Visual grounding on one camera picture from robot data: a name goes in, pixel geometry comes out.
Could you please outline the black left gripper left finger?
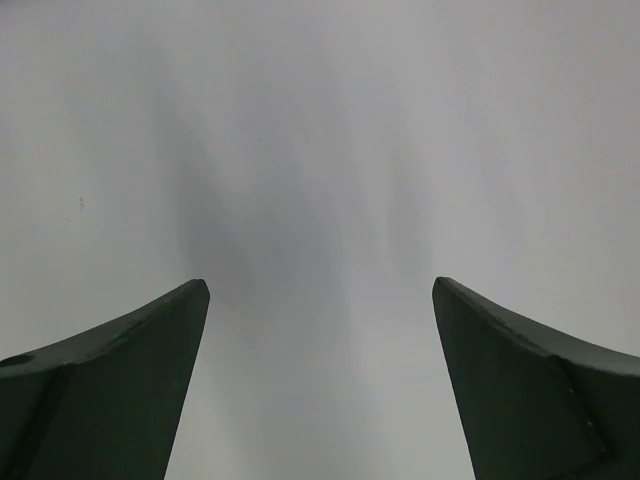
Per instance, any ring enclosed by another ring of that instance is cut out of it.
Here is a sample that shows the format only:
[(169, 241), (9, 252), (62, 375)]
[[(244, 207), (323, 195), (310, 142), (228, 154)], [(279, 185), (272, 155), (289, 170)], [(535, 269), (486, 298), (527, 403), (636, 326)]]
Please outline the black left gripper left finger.
[(206, 282), (193, 279), (2, 360), (2, 478), (164, 478), (209, 301)]

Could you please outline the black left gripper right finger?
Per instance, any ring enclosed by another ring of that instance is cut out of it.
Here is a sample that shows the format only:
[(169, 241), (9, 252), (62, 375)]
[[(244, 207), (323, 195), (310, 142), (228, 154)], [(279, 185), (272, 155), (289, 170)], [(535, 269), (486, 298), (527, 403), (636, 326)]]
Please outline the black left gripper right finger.
[(636, 479), (639, 359), (439, 277), (435, 319), (477, 479)]

